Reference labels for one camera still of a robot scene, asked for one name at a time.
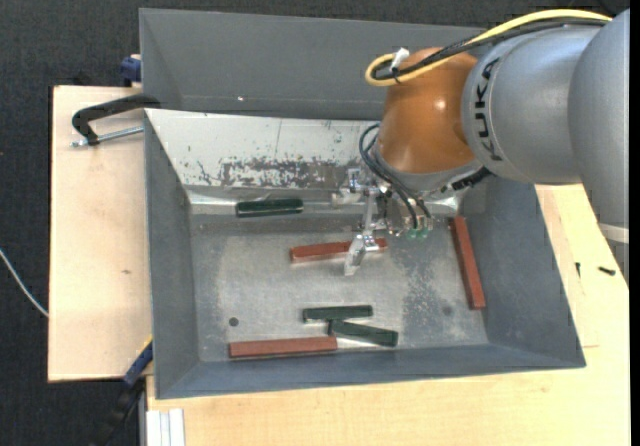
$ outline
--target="yellow cable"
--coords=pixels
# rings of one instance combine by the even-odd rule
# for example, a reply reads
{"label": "yellow cable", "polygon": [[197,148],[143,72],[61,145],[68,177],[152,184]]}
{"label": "yellow cable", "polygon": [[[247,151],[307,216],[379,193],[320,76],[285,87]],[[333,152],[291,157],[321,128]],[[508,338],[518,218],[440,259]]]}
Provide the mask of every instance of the yellow cable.
{"label": "yellow cable", "polygon": [[[531,14],[526,14],[524,16],[520,16],[519,18],[515,18],[510,21],[507,21],[506,23],[502,23],[501,25],[498,25],[494,28],[487,30],[486,32],[483,32],[477,35],[473,39],[470,39],[465,43],[465,45],[471,44],[476,41],[482,41],[490,37],[501,35],[509,30],[513,30],[514,28],[518,28],[520,26],[527,25],[535,21],[544,21],[548,19],[557,19],[557,18],[578,18],[578,19],[595,19],[599,21],[611,21],[611,18],[608,16],[604,16],[602,14],[597,14],[595,12],[589,12],[584,10],[572,10],[572,9],[543,10],[540,12],[533,12]],[[426,73],[427,71],[431,71],[432,69],[435,69],[439,65],[447,62],[451,57],[455,57],[455,55],[452,55],[451,57],[443,58],[438,62],[434,62],[433,64],[429,64],[428,66],[424,66],[424,67],[421,67],[420,69],[416,69],[411,73],[399,76],[397,79],[393,79],[393,78],[388,80],[374,79],[371,76],[373,74],[374,69],[382,63],[393,60],[394,56],[395,56],[395,53],[387,53],[386,55],[382,55],[376,58],[373,62],[371,62],[371,64],[369,64],[369,67],[367,67],[367,70],[364,75],[365,80],[369,85],[373,85],[374,87],[390,87],[391,85],[396,85],[397,83],[404,83]]]}

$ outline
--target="dark green block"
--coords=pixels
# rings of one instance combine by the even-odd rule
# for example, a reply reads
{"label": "dark green block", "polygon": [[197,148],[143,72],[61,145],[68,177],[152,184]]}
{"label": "dark green block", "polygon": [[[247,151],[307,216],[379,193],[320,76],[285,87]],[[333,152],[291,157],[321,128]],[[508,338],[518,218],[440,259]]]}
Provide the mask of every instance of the dark green block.
{"label": "dark green block", "polygon": [[380,346],[398,345],[398,333],[395,330],[378,329],[377,327],[343,322],[342,320],[329,322],[329,334]]}
{"label": "dark green block", "polygon": [[269,199],[267,201],[246,201],[236,204],[236,215],[239,218],[294,215],[302,213],[303,210],[302,199]]}
{"label": "dark green block", "polygon": [[349,318],[368,318],[369,316],[373,316],[373,307],[371,306],[316,307],[302,310],[302,319],[305,322],[347,320]]}

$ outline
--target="white cable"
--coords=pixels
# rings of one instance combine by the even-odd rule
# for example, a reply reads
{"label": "white cable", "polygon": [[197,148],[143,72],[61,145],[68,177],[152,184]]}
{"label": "white cable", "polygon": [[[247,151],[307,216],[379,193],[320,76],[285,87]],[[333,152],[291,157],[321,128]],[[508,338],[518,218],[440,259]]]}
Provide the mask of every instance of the white cable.
{"label": "white cable", "polygon": [[13,278],[18,283],[18,286],[20,286],[20,289],[22,290],[22,293],[24,293],[26,295],[26,297],[31,301],[31,303],[34,306],[36,306],[38,311],[40,311],[44,316],[49,318],[49,312],[44,307],[42,307],[42,304],[40,304],[40,302],[38,302],[36,300],[36,298],[31,294],[31,292],[24,285],[24,283],[22,282],[22,279],[20,279],[20,276],[18,275],[18,272],[16,272],[16,269],[13,268],[13,265],[11,264],[11,262],[9,261],[9,259],[5,255],[5,253],[2,251],[2,247],[0,247],[0,258],[2,258],[2,260],[5,263],[5,265],[7,265],[7,268],[9,269],[9,272],[11,272],[11,275],[13,275]]}

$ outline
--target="wooden table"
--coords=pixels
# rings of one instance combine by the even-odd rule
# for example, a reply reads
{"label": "wooden table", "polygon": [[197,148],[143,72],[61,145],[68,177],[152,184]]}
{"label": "wooden table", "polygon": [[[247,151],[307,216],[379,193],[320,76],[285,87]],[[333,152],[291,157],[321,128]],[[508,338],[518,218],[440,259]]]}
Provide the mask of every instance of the wooden table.
{"label": "wooden table", "polygon": [[[142,139],[69,147],[74,111],[134,92],[54,90],[51,382],[122,376],[151,331]],[[183,408],[190,446],[629,444],[628,288],[598,270],[617,266],[582,186],[538,195],[586,368],[180,400],[156,400],[149,377],[149,408]]]}

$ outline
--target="red wooden block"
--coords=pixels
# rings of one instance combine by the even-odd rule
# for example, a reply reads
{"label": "red wooden block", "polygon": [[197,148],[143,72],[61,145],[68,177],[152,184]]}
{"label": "red wooden block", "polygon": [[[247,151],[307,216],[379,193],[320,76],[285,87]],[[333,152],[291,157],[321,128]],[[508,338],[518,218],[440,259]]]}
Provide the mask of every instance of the red wooden block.
{"label": "red wooden block", "polygon": [[[380,252],[386,250],[388,247],[387,240],[384,238],[376,238],[376,243],[380,247]],[[302,245],[289,249],[289,257],[292,263],[331,259],[346,254],[349,251],[350,245],[350,241]]]}
{"label": "red wooden block", "polygon": [[303,355],[332,352],[337,349],[338,342],[333,336],[238,341],[236,343],[229,343],[229,357],[239,359]]}
{"label": "red wooden block", "polygon": [[451,221],[451,232],[453,233],[453,243],[458,254],[462,281],[467,293],[467,301],[470,309],[483,309],[487,307],[480,281],[480,273],[476,264],[476,257],[473,253],[469,229],[464,217],[457,216]]}

